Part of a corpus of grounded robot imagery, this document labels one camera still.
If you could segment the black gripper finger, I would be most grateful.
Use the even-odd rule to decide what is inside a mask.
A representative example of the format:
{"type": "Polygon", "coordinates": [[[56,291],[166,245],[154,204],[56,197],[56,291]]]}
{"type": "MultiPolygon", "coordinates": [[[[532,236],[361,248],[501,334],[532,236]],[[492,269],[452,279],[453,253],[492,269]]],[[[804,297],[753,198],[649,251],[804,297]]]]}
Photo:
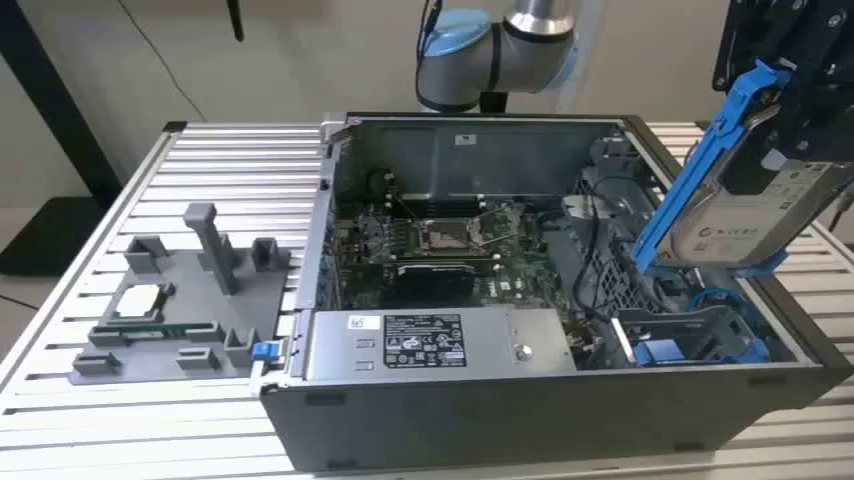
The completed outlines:
{"type": "Polygon", "coordinates": [[[741,147],[721,173],[721,186],[731,195],[757,195],[791,159],[767,146],[741,147]]]}

